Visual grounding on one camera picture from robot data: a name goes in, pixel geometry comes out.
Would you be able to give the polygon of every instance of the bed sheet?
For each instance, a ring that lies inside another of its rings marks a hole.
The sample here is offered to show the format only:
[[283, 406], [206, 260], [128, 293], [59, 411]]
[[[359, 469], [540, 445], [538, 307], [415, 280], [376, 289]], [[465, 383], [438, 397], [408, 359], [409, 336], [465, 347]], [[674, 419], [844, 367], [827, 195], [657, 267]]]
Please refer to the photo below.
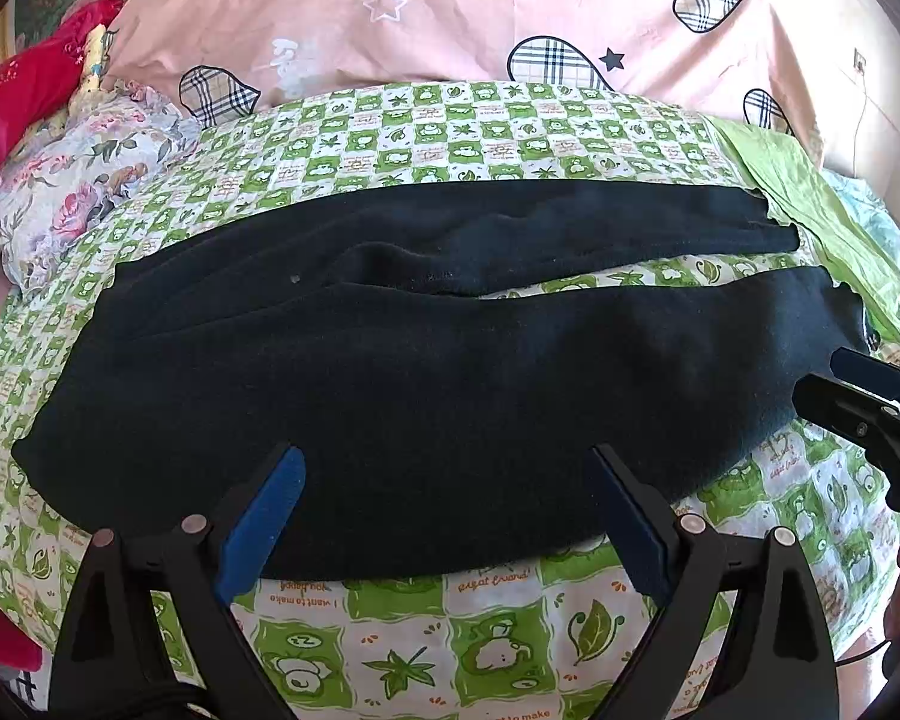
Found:
[[[88, 536], [43, 502], [10, 450], [49, 397], [117, 262], [288, 203], [394, 183], [571, 176], [741, 185], [735, 163], [715, 143], [706, 119], [669, 105], [607, 90], [510, 82], [341, 91], [207, 130], [193, 156], [82, 237], [53, 282], [29, 302], [5, 308], [0, 607], [53, 647]], [[800, 249], [787, 254], [687, 255], [568, 274], [488, 297], [706, 288], [816, 261], [802, 235]], [[106, 473], [106, 459], [101, 463]], [[729, 533], [793, 528], [839, 651], [893, 579], [900, 522], [884, 506], [886, 486], [859, 449], [797, 420], [676, 508], [699, 512]], [[698, 702], [731, 602], [715, 605], [674, 714]], [[198, 680], [169, 599], [155, 594], [154, 608], [178, 674]], [[233, 611], [266, 673], [303, 718], [485, 720], [585, 717], [619, 676], [655, 610], [600, 539], [539, 560], [442, 577], [260, 581]]]
[[128, 0], [109, 75], [204, 125], [389, 81], [600, 85], [823, 144], [766, 0]]

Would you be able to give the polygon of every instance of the black clamp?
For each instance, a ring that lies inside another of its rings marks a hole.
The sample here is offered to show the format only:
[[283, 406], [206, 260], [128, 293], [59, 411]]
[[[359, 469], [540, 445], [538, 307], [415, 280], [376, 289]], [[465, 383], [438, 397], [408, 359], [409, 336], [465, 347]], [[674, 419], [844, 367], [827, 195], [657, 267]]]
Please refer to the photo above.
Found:
[[730, 627], [693, 717], [836, 720], [826, 618], [794, 533], [729, 536], [698, 514], [677, 517], [609, 446], [591, 451], [588, 481], [607, 534], [634, 588], [661, 607], [593, 720], [666, 717], [725, 590], [738, 591]]
[[[810, 374], [794, 387], [794, 408], [802, 418], [826, 428], [866, 451], [866, 461], [890, 483], [887, 505], [900, 512], [900, 367], [851, 349], [838, 349], [830, 370], [842, 380]], [[883, 659], [890, 680], [863, 715], [866, 720], [900, 717], [900, 638]]]
[[[188, 704], [220, 720], [295, 720], [229, 606], [260, 576], [304, 481], [303, 454], [284, 445], [211, 517], [191, 514], [164, 536], [94, 533], [60, 629], [48, 713], [0, 686], [0, 720], [194, 720]], [[170, 591], [206, 688], [173, 675], [153, 590]]]

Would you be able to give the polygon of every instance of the cable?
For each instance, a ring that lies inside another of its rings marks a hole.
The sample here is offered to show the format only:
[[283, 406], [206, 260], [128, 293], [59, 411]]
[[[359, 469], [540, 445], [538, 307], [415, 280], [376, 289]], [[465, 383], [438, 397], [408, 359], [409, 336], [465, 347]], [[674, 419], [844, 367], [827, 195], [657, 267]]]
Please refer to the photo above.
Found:
[[840, 668], [841, 666], [849, 666], [850, 664], [855, 664], [855, 662], [857, 662], [857, 661], [864, 661], [864, 659], [867, 659], [874, 653], [879, 652], [884, 647], [886, 647], [888, 644], [890, 644], [890, 640], [888, 638], [885, 638], [885, 640], [881, 641], [875, 647], [869, 648], [869, 650], [866, 650], [866, 652], [864, 652], [864, 653], [860, 653], [859, 655], [851, 656], [850, 658], [845, 658], [842, 661], [837, 661], [836, 666], [837, 666], [837, 668]]
[[860, 79], [864, 83], [864, 109], [860, 111], [860, 121], [857, 122], [856, 132], [853, 133], [853, 177], [857, 177], [857, 136], [860, 135], [860, 125], [864, 122], [864, 114], [866, 113], [866, 104], [869, 97], [866, 96], [866, 76], [860, 74]]

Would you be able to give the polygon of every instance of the floral pillow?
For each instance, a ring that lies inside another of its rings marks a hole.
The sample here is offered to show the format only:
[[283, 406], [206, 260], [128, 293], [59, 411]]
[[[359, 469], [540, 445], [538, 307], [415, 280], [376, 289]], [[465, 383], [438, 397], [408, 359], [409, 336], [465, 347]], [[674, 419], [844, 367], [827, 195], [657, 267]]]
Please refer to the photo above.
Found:
[[85, 105], [63, 136], [0, 171], [4, 270], [24, 295], [47, 284], [64, 252], [199, 141], [199, 124], [149, 87], [118, 84]]

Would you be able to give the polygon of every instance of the metal screw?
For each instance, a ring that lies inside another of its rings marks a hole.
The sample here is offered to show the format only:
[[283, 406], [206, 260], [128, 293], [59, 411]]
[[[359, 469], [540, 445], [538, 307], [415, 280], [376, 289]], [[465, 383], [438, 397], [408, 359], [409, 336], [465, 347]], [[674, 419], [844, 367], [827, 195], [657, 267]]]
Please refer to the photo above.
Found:
[[180, 523], [180, 529], [184, 533], [189, 533], [191, 536], [199, 533], [206, 526], [207, 518], [204, 517], [203, 514], [190, 514], [189, 517], [184, 517], [183, 522]]
[[773, 537], [778, 544], [783, 544], [785, 547], [792, 547], [797, 543], [797, 537], [790, 528], [774, 528]]
[[113, 543], [113, 531], [110, 528], [101, 528], [93, 534], [93, 546], [108, 547]]
[[699, 514], [684, 514], [680, 518], [680, 526], [687, 533], [693, 533], [694, 536], [706, 531], [706, 521]]

